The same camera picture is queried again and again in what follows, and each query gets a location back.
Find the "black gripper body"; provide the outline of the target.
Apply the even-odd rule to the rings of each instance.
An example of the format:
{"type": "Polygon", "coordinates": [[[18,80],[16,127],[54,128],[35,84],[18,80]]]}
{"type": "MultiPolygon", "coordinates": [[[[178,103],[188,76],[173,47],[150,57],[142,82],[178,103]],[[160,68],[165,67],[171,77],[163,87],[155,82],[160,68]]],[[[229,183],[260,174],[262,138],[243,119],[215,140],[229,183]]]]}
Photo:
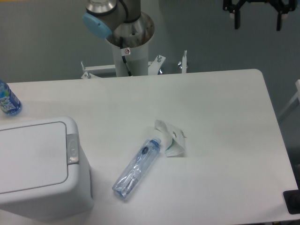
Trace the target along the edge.
{"type": "Polygon", "coordinates": [[[269,3],[279,14],[288,14],[294,11],[294,1],[289,0],[286,3],[283,0],[238,0],[233,3],[232,0],[223,1],[223,10],[230,13],[237,13],[241,7],[246,3],[269,3]]]}

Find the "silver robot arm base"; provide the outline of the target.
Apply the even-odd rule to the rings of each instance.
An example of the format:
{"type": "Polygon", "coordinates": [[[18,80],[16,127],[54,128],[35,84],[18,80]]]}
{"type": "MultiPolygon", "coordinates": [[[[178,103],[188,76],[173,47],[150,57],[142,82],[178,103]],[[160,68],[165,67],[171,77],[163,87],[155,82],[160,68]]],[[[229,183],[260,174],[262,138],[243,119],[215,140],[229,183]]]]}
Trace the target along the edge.
{"type": "Polygon", "coordinates": [[[140,0],[87,0],[82,16],[86,28],[120,48],[140,47],[151,41],[153,20],[141,11],[140,0]]]}

